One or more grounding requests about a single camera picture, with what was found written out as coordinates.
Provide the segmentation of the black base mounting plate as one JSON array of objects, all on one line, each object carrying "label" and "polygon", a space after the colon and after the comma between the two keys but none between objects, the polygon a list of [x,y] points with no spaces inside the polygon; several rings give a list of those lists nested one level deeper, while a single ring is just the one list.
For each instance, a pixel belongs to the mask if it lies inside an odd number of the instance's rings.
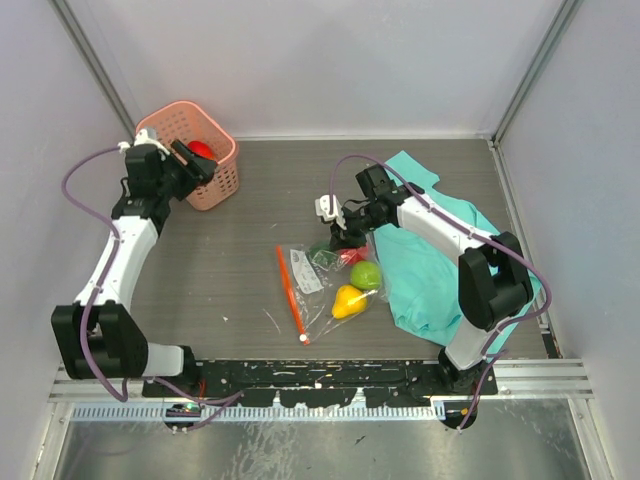
[{"label": "black base mounting plate", "polygon": [[285,408],[346,407],[358,393],[365,406],[429,406],[434,396],[471,396],[481,370],[465,387],[444,384],[438,365],[426,360],[215,360],[199,367],[195,384],[170,382],[190,395],[222,399],[240,391],[240,404]]}]

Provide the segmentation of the clear zip top bag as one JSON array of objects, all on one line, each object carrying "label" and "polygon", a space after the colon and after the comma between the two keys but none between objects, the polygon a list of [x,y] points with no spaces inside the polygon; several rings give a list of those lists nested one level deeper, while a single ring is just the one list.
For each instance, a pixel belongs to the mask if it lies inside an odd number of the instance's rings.
[{"label": "clear zip top bag", "polygon": [[311,246],[295,244],[275,248],[282,288],[302,344],[316,342],[388,300],[389,287],[371,236],[366,238],[365,246],[369,248],[367,261],[376,263],[381,270],[382,284],[376,290],[361,290],[368,298],[367,309],[343,320],[335,319],[331,309],[337,290],[343,285],[352,285],[350,271],[353,266],[345,266],[339,259],[332,269],[323,270],[311,264],[308,257]]}]

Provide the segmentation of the yellow fake pear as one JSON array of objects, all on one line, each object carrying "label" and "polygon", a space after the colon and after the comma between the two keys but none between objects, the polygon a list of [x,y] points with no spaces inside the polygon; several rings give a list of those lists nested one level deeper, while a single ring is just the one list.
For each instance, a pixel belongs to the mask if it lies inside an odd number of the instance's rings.
[{"label": "yellow fake pear", "polygon": [[343,320],[362,313],[367,307],[368,298],[365,293],[352,285],[343,285],[336,292],[331,314],[335,319]]}]

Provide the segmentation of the green fake apple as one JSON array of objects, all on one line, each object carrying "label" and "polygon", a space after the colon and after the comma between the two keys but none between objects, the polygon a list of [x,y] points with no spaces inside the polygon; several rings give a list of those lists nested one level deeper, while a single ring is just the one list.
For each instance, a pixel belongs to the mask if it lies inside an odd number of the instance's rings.
[{"label": "green fake apple", "polygon": [[376,290],[382,284],[379,266],[371,261],[359,261],[350,271],[350,283],[360,290]]}]

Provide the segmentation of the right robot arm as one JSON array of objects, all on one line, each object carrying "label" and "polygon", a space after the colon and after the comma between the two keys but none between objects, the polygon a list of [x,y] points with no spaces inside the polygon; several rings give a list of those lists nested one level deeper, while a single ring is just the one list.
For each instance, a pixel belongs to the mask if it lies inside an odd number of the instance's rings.
[{"label": "right robot arm", "polygon": [[534,298],[530,266],[510,232],[492,235],[444,211],[421,187],[386,164],[356,176],[365,196],[351,210],[334,192],[317,198],[315,214],[330,227],[334,250],[361,247],[367,235],[392,225],[435,247],[458,270],[462,319],[451,342],[440,350],[438,379],[452,394],[479,391],[482,365],[502,328]]}]

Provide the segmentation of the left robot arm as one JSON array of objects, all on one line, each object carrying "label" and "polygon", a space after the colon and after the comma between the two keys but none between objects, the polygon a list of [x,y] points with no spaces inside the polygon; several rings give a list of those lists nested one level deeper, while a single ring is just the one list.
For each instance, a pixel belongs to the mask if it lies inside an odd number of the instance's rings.
[{"label": "left robot arm", "polygon": [[218,168],[180,140],[170,147],[141,131],[132,143],[114,148],[124,158],[127,174],[111,215],[83,204],[61,190],[76,208],[104,223],[109,237],[86,285],[67,305],[58,305],[51,326],[66,373],[75,380],[97,380],[115,400],[126,402],[126,387],[113,379],[164,379],[178,396],[194,393],[200,384],[190,348],[150,343],[129,309],[142,267],[171,213],[172,200],[183,200],[209,183]]}]

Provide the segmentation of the teal t-shirt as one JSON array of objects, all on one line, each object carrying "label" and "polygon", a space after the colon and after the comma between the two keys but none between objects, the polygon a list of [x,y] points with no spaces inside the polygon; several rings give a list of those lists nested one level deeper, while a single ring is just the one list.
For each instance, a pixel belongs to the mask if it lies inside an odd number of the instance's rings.
[{"label": "teal t-shirt", "polygon": [[[450,214],[478,229],[492,234],[499,232],[474,204],[438,191],[439,176],[408,153],[397,153],[387,164],[406,180],[425,189]],[[374,241],[387,280],[395,325],[424,340],[448,345],[462,316],[457,267],[419,236],[392,225],[377,229]]]}]

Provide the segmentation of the red yellow fake apple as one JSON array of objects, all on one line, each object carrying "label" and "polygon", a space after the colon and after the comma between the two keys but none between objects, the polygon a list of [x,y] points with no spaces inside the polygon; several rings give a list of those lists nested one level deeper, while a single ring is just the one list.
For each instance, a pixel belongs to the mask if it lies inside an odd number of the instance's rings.
[{"label": "red yellow fake apple", "polygon": [[361,261],[367,261],[369,248],[367,246],[358,248],[341,249],[338,253],[339,259],[345,266],[353,266]]}]

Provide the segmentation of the red yellow fake mango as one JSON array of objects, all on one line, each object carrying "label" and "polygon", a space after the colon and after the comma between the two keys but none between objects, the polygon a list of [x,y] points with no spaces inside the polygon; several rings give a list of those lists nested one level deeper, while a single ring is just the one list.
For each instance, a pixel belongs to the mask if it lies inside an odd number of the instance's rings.
[{"label": "red yellow fake mango", "polygon": [[213,152],[213,150],[211,149],[211,147],[209,145],[207,145],[204,142],[201,141],[191,141],[187,144],[187,147],[189,148],[190,151],[192,151],[194,154],[208,159],[208,160],[214,160],[215,159],[215,154]]}]

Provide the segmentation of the dark green fake avocado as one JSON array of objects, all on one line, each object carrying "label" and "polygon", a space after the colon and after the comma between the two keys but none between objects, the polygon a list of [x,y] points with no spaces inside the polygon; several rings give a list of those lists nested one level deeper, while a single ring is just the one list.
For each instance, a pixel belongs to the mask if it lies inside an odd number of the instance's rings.
[{"label": "dark green fake avocado", "polygon": [[332,269],[339,260],[339,255],[330,249],[327,242],[317,242],[308,250],[311,264],[323,270]]}]

